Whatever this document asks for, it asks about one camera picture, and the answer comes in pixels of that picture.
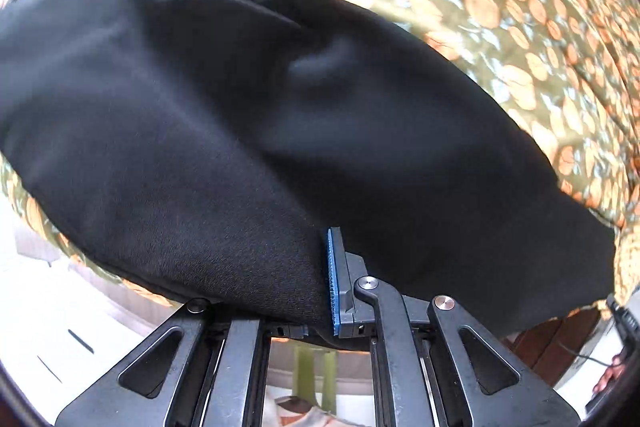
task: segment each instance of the black fabric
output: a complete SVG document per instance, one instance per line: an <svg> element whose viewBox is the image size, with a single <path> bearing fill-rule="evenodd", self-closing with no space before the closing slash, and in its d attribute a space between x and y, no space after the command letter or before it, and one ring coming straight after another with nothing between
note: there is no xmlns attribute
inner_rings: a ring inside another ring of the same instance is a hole
<svg viewBox="0 0 640 427"><path fill-rule="evenodd" d="M0 150L105 268L328 330L322 237L497 334L612 290L612 232L450 62L340 0L21 0Z"/></svg>

